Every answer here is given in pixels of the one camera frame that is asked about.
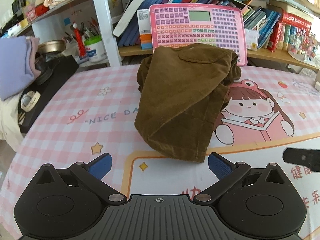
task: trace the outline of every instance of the white jar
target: white jar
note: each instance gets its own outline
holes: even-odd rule
[[[90,62],[99,62],[107,58],[101,36],[94,36],[84,42]]]

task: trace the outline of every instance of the folded clothes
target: folded clothes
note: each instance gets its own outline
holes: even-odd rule
[[[206,44],[159,47],[138,70],[135,127],[154,150],[203,162],[228,86],[241,76],[232,50]]]
[[[25,36],[0,39],[0,98],[7,98],[22,92],[39,75],[34,67],[39,40],[27,39]],[[33,63],[34,73],[30,67]]]

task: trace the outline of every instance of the barcode label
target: barcode label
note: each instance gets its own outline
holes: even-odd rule
[[[147,12],[139,12],[139,20],[145,20],[149,18],[149,14]]]

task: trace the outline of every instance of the red tassel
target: red tassel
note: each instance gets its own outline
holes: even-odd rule
[[[86,55],[85,47],[84,47],[84,44],[82,42],[82,37],[80,35],[80,31],[78,30],[76,23],[73,24],[73,28],[74,28],[76,40],[77,40],[78,46],[79,46],[79,56],[80,57],[85,57],[85,55]]]

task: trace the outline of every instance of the notebook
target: notebook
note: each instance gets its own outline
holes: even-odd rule
[[[128,27],[129,22],[131,21],[132,17],[138,10],[139,6],[143,3],[143,1],[144,0],[133,0],[130,3],[127,10],[125,10],[120,21],[118,22],[117,26],[112,32],[114,36],[119,37],[124,32],[124,30]]]

